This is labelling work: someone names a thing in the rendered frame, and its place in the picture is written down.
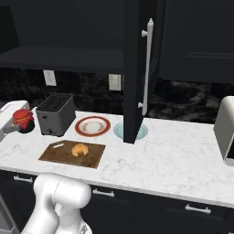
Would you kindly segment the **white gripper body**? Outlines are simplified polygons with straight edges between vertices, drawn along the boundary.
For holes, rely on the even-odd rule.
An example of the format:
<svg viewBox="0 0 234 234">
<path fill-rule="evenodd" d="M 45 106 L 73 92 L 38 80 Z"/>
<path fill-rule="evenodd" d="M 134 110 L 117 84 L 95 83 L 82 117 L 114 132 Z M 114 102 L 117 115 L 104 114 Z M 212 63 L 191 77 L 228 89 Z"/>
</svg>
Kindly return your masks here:
<svg viewBox="0 0 234 234">
<path fill-rule="evenodd" d="M 10 101 L 0 109 L 0 131 L 13 125 L 13 114 L 21 109 L 29 109 L 27 101 Z"/>
</svg>

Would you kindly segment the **brown wooden cutting board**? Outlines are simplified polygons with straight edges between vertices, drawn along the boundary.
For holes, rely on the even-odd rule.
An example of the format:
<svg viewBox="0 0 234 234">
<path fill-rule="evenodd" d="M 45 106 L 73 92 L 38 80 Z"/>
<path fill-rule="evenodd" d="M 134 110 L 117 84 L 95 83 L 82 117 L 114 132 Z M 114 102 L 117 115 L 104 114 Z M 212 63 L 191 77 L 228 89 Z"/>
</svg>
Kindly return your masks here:
<svg viewBox="0 0 234 234">
<path fill-rule="evenodd" d="M 74 156 L 71 150 L 76 144 L 87 145 L 89 152 L 86 155 L 79 154 L 78 156 Z M 103 144 L 90 144 L 63 140 L 50 144 L 39 159 L 41 161 L 59 164 L 97 168 L 104 149 L 105 146 Z"/>
</svg>

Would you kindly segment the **golden croissant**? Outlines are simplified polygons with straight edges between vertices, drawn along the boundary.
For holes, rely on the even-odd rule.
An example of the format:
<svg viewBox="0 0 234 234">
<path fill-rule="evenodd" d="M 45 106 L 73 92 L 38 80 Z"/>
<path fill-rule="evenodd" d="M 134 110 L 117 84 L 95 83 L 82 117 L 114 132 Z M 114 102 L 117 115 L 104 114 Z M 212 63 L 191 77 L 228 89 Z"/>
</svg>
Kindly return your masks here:
<svg viewBox="0 0 234 234">
<path fill-rule="evenodd" d="M 89 148 L 87 145 L 85 144 L 76 144 L 72 150 L 71 150 L 72 154 L 74 156 L 78 156 L 79 154 L 84 154 L 86 155 L 89 152 Z"/>
</svg>

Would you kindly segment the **black open cabinet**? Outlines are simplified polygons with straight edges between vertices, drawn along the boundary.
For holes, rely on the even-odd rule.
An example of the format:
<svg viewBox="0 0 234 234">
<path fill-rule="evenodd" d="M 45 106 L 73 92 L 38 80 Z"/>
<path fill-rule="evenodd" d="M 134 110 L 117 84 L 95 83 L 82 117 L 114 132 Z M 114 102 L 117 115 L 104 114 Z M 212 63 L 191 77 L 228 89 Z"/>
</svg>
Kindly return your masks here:
<svg viewBox="0 0 234 234">
<path fill-rule="evenodd" d="M 123 73 L 123 0 L 0 0 L 0 68 Z"/>
</svg>

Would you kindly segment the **black open cabinet door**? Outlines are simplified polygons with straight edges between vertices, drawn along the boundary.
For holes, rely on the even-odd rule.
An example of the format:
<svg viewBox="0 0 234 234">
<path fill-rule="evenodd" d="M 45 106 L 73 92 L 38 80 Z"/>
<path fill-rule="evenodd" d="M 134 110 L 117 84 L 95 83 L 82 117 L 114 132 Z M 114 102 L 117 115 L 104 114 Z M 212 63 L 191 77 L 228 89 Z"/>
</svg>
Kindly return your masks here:
<svg viewBox="0 0 234 234">
<path fill-rule="evenodd" d="M 159 0 L 123 1 L 123 141 L 133 144 L 142 124 L 144 74 L 147 38 L 142 31 L 147 30 L 150 18 L 155 23 Z"/>
</svg>

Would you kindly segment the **black closed cabinet door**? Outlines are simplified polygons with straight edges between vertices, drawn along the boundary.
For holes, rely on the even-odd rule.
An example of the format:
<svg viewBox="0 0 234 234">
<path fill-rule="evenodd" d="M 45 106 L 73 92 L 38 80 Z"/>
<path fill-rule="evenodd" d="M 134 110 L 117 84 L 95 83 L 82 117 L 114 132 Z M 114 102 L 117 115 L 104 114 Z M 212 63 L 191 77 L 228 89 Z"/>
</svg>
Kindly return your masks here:
<svg viewBox="0 0 234 234">
<path fill-rule="evenodd" d="M 234 83 L 234 0 L 165 0 L 160 77 Z"/>
</svg>

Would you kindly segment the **dark grey toaster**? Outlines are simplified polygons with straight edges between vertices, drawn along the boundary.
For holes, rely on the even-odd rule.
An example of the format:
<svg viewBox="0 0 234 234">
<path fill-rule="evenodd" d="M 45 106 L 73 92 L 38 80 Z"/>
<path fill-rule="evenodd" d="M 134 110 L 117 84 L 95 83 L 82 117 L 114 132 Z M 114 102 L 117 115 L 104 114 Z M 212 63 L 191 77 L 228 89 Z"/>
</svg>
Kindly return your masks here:
<svg viewBox="0 0 234 234">
<path fill-rule="evenodd" d="M 43 135 L 61 137 L 76 118 L 72 94 L 53 93 L 36 109 Z"/>
</svg>

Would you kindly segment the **black drawer front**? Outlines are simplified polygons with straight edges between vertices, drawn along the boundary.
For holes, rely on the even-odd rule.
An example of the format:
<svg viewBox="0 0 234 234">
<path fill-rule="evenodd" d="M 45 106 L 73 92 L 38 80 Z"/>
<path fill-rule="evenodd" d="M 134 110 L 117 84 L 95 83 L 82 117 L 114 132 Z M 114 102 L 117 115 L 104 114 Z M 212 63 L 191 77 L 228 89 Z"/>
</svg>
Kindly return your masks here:
<svg viewBox="0 0 234 234">
<path fill-rule="evenodd" d="M 30 184 L 27 182 L 15 181 L 13 176 L 20 176 L 22 178 L 32 177 L 34 182 L 37 177 L 35 175 L 0 169 L 0 194 L 18 229 L 22 231 L 33 212 L 36 202 L 33 189 L 34 182 Z"/>
<path fill-rule="evenodd" d="M 185 210 L 185 206 L 211 209 L 204 214 Z M 209 205 L 181 199 L 172 199 L 168 211 L 176 214 L 185 224 L 192 228 L 193 234 L 234 234 L 234 208 Z"/>
<path fill-rule="evenodd" d="M 107 186 L 91 185 L 115 197 L 91 195 L 81 210 L 93 234 L 171 234 L 166 216 L 166 198 Z"/>
</svg>

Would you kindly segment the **red-rimmed white plate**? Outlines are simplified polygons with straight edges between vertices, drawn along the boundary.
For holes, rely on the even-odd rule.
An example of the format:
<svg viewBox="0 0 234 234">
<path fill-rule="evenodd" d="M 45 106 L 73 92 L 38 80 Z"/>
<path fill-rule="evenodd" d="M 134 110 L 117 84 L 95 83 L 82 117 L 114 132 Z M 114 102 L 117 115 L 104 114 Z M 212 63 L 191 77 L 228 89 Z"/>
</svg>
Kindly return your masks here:
<svg viewBox="0 0 234 234">
<path fill-rule="evenodd" d="M 75 125 L 76 133 L 85 137 L 96 137 L 107 133 L 111 128 L 111 123 L 104 117 L 89 116 L 77 121 Z"/>
</svg>

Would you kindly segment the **grey appliance front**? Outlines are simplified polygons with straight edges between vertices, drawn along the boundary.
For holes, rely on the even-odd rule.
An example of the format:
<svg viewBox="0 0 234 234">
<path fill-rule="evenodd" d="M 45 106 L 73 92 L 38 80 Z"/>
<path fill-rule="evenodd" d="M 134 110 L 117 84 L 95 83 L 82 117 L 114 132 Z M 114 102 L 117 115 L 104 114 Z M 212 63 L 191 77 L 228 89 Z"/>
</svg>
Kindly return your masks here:
<svg viewBox="0 0 234 234">
<path fill-rule="evenodd" d="M 0 234 L 20 234 L 3 197 L 0 195 Z"/>
</svg>

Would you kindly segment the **light blue plate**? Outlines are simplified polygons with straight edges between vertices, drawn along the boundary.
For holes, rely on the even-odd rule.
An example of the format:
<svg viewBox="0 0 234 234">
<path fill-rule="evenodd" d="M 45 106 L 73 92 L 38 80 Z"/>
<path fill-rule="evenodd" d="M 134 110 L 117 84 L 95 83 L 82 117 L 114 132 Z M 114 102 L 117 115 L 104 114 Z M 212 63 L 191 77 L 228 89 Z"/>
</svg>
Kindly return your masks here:
<svg viewBox="0 0 234 234">
<path fill-rule="evenodd" d="M 118 122 L 113 127 L 114 134 L 122 139 L 123 138 L 123 122 Z M 136 134 L 136 140 L 143 139 L 148 134 L 148 128 L 145 124 L 141 124 L 138 133 Z"/>
</svg>

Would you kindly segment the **white countertop appliance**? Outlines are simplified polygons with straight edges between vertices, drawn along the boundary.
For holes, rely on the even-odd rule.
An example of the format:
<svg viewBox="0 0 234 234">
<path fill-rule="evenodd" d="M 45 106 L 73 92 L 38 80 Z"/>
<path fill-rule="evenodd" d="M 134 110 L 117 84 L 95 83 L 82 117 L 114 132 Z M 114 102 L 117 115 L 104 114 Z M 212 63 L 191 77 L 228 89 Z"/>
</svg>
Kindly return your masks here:
<svg viewBox="0 0 234 234">
<path fill-rule="evenodd" d="M 224 163 L 234 167 L 234 96 L 222 99 L 213 130 Z"/>
</svg>

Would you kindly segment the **white wall outlet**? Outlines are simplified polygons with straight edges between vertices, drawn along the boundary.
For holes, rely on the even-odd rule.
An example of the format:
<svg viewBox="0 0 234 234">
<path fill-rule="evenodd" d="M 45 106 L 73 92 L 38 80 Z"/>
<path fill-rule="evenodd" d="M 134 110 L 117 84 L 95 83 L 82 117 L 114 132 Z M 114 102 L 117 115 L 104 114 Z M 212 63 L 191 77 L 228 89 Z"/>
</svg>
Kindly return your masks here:
<svg viewBox="0 0 234 234">
<path fill-rule="evenodd" d="M 53 70 L 43 70 L 44 78 L 47 86 L 56 86 L 56 77 Z"/>
</svg>

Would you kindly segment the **white light switch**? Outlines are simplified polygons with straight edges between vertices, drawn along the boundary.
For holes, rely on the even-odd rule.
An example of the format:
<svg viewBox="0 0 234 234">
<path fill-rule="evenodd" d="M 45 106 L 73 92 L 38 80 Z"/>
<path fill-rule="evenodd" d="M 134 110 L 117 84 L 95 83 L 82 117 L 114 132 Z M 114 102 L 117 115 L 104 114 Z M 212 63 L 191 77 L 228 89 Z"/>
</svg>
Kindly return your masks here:
<svg viewBox="0 0 234 234">
<path fill-rule="evenodd" d="M 123 75 L 110 74 L 109 75 L 109 90 L 122 90 Z"/>
</svg>

